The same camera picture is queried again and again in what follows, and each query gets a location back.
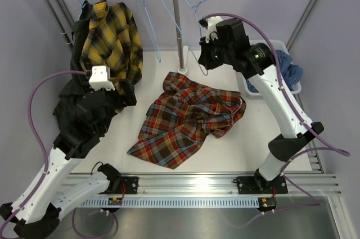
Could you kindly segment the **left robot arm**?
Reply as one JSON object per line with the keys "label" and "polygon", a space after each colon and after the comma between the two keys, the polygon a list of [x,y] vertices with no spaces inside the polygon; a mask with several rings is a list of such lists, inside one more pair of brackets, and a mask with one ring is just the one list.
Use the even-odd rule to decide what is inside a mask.
{"label": "left robot arm", "polygon": [[80,121],[61,132],[50,152],[43,152],[44,164],[29,187],[14,202],[1,205],[1,217],[13,223],[18,238],[47,238],[71,211],[88,198],[113,194],[125,186],[121,173],[110,164],[102,164],[96,172],[67,191],[59,191],[63,181],[85,159],[103,136],[95,123],[116,105],[136,104],[134,88],[122,80],[125,93],[119,95],[112,82],[91,82],[75,109]]}

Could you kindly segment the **blue hanger of black shirt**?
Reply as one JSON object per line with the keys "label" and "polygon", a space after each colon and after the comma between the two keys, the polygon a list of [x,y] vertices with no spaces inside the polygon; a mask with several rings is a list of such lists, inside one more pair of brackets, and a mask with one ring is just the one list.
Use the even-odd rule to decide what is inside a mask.
{"label": "blue hanger of black shirt", "polygon": [[79,5],[79,15],[78,15],[78,18],[77,18],[77,20],[79,21],[80,18],[82,17],[82,15],[83,15],[86,4],[84,4],[84,2],[81,1],[81,0],[76,0],[76,1],[77,1],[78,5]]}

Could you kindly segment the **red plaid shirt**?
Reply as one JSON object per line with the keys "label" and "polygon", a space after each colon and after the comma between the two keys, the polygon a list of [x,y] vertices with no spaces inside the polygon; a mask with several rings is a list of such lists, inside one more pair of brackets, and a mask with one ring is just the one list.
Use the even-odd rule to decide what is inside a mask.
{"label": "red plaid shirt", "polygon": [[208,87],[180,73],[169,72],[163,90],[127,153],[168,169],[197,153],[208,135],[227,134],[246,110],[240,92]]}

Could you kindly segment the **blue hanger of red shirt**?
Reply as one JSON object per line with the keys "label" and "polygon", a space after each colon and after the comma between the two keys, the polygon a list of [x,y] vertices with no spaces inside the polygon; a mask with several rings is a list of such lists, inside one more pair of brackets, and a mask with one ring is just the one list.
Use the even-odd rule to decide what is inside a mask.
{"label": "blue hanger of red shirt", "polygon": [[[189,45],[184,45],[183,44],[183,39],[185,38],[186,40],[188,40],[188,36],[182,30],[179,0],[172,0],[173,12],[171,12],[169,10],[169,8],[165,4],[164,0],[160,0],[160,1],[163,4],[163,6],[164,6],[165,10],[167,11],[167,13],[170,15],[170,17],[171,17],[171,19],[172,19],[172,21],[174,22],[174,25],[175,25],[175,33],[176,33],[176,39],[177,39],[178,60],[179,60],[178,72],[183,74],[183,75],[188,74],[187,62],[188,62],[188,53],[190,53],[192,58],[195,60],[196,65],[199,67],[200,72],[202,73],[202,75],[207,76],[208,71],[205,70],[204,67],[200,66],[199,59],[195,56],[194,51],[191,49],[191,47]],[[187,7],[189,9],[193,10],[193,16],[194,16],[195,20],[198,21],[199,20],[198,17],[197,17],[198,9],[207,0],[199,0],[195,4],[190,4],[190,2],[188,0],[183,0],[183,1],[185,2],[185,4],[187,5]]]}

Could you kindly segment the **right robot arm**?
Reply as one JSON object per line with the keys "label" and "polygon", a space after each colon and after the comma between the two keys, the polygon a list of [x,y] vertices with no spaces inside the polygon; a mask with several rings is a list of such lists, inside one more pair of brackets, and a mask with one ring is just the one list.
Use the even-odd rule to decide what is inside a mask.
{"label": "right robot arm", "polygon": [[199,42],[199,64],[207,70],[231,65],[255,86],[280,127],[281,133],[268,143],[269,154],[250,182],[261,193],[271,191],[285,164],[324,127],[313,122],[297,104],[276,68],[274,49],[269,44],[250,44],[242,21],[214,16],[201,19],[199,24],[206,29],[206,36]]}

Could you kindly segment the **white plastic basket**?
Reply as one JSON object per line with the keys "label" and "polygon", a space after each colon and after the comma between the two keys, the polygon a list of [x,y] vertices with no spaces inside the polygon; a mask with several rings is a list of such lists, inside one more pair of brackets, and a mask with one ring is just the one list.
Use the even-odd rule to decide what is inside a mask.
{"label": "white plastic basket", "polygon": [[[280,40],[271,40],[272,45],[274,46],[275,50],[280,49],[284,52],[286,52],[287,54],[289,54],[284,42],[280,41]],[[237,74],[237,80],[242,81],[245,93],[247,95],[247,97],[249,99],[261,99],[262,96],[261,94],[256,90],[256,88],[247,80],[245,79],[241,74]],[[302,90],[302,86],[299,83],[295,86],[295,91],[291,91],[292,94],[299,94]]]}

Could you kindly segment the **blue checked shirt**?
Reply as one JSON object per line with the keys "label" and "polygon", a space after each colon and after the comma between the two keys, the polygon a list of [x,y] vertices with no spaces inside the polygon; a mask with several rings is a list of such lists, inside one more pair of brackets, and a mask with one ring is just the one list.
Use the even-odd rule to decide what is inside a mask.
{"label": "blue checked shirt", "polygon": [[[281,75],[289,90],[295,91],[295,86],[299,83],[303,75],[303,69],[299,65],[293,64],[293,58],[286,52],[277,49],[276,53],[280,63]],[[263,58],[261,54],[257,54],[256,52],[251,52],[251,55],[255,57],[256,62],[259,62],[260,67],[263,69],[274,61],[274,59],[271,58]]]}

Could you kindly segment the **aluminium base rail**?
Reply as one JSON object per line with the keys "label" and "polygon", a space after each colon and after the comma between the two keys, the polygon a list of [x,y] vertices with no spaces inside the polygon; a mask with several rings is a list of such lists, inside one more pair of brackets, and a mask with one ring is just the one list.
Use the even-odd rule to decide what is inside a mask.
{"label": "aluminium base rail", "polygon": [[[138,197],[231,197],[238,190],[233,180],[251,173],[122,173],[138,178]],[[315,197],[341,196],[338,180],[333,174],[286,173],[289,181]]]}

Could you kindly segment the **black shirt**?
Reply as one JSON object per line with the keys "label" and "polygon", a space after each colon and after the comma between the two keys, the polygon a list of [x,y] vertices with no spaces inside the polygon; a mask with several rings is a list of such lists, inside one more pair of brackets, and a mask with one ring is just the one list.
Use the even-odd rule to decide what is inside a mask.
{"label": "black shirt", "polygon": [[[71,36],[74,41],[71,52],[70,69],[82,71],[80,56],[89,33],[89,21],[93,5],[84,1],[78,20],[72,26]],[[109,130],[112,118],[116,113],[108,106],[90,107],[81,111],[84,103],[90,104],[86,94],[104,99],[103,93],[91,93],[91,88],[84,75],[72,74],[71,79],[59,94],[59,102],[54,109],[60,134],[54,146],[65,153],[66,159],[83,159],[89,151],[100,142]]]}

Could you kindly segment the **yellow plaid shirt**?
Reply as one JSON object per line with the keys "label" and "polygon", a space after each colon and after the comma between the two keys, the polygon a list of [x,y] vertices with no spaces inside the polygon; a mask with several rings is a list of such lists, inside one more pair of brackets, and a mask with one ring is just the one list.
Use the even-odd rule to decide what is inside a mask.
{"label": "yellow plaid shirt", "polygon": [[82,70],[108,66],[114,87],[123,94],[119,80],[135,85],[143,70],[143,49],[132,12],[122,2],[110,6],[101,0],[93,5],[88,29],[80,56]]}

